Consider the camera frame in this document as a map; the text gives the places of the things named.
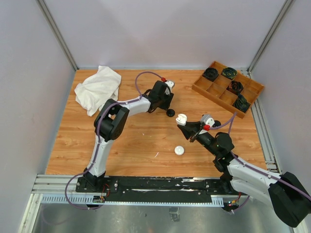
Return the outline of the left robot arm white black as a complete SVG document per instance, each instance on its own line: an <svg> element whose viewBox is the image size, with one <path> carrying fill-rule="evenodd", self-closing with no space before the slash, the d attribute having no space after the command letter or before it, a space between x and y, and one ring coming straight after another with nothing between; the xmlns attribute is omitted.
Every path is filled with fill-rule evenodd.
<svg viewBox="0 0 311 233"><path fill-rule="evenodd" d="M127 118L140 113L152 113L157 108L167 111L173 99L173 81L156 81L152 89L124 102L109 99L94 121L95 146L83 173L87 189L99 192L104 187L106 163L113 142L121 135Z"/></svg>

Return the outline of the white round charging case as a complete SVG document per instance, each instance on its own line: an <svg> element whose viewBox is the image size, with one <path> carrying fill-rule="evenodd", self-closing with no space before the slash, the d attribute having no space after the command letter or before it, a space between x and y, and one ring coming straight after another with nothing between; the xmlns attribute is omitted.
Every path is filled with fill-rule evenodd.
<svg viewBox="0 0 311 233"><path fill-rule="evenodd" d="M176 146L176 147L174 148L174 153L175 153L176 155L181 156L181 155L184 154L184 152L185 152L185 149L184 149L182 146Z"/></svg>
<svg viewBox="0 0 311 233"><path fill-rule="evenodd" d="M178 114L177 118L175 119L176 120L176 123L178 125L182 125L182 126L185 126L186 123L187 123L187 116L185 114Z"/></svg>

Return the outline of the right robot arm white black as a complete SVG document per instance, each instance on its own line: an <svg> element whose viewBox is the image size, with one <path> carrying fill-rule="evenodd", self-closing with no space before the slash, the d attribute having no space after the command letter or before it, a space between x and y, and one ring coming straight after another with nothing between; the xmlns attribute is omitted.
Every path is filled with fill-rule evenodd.
<svg viewBox="0 0 311 233"><path fill-rule="evenodd" d="M270 205L278 218L292 228L311 213L311 197L294 174L274 173L248 163L233 153L228 133L212 136L208 132L210 126L200 121L177 121L177 126L187 140L199 142L214 155L213 163L222 173L220 188L225 194L237 191Z"/></svg>

